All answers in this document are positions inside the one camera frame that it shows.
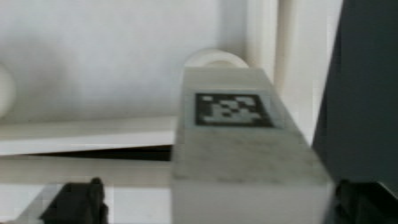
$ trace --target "black object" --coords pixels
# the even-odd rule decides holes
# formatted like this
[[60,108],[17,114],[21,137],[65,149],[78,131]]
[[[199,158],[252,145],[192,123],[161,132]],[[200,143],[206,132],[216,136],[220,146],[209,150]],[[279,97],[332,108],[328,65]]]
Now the black object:
[[122,148],[122,149],[104,149],[80,152],[33,154],[32,156],[170,161],[170,154],[172,154],[172,146],[163,145],[140,148]]
[[398,224],[398,200],[378,183],[341,182],[335,224]]
[[103,182],[67,183],[40,215],[44,224],[106,224],[108,207],[103,203]]

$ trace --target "dark panel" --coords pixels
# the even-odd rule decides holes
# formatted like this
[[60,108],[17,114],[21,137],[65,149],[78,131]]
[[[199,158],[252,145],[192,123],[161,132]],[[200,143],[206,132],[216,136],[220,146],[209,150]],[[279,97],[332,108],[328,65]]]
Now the dark panel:
[[314,149],[335,179],[398,181],[398,1],[348,0]]

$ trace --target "black and white square marker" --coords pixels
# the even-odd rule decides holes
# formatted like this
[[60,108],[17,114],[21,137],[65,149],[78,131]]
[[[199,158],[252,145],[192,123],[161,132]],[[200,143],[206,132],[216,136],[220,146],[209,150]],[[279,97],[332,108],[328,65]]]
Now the black and white square marker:
[[195,94],[199,126],[273,127],[261,98],[254,94]]

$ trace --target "white cylindrical object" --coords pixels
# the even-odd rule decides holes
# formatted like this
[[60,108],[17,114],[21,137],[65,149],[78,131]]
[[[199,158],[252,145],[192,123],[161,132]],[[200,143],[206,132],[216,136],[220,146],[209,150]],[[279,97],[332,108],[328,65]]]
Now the white cylindrical object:
[[16,99],[16,86],[10,73],[0,66],[0,118],[8,112]]
[[192,55],[184,63],[184,67],[248,68],[248,65],[234,54],[216,49],[209,49],[199,51]]

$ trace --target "white wall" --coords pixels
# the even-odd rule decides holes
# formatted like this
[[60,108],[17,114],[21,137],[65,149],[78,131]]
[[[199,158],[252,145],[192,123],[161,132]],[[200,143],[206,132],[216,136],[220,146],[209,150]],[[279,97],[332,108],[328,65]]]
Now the white wall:
[[243,56],[243,31],[239,0],[0,0],[1,122],[174,115],[184,60],[204,48]]

